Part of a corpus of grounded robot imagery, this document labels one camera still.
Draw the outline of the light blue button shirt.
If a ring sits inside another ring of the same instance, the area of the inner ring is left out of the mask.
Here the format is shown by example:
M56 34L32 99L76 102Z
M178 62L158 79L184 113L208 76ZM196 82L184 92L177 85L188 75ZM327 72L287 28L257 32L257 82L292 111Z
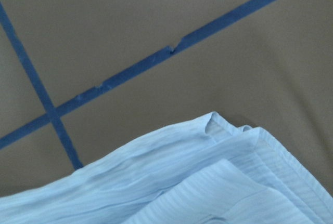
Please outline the light blue button shirt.
M211 112L2 197L1 223L332 223L332 196L267 130Z

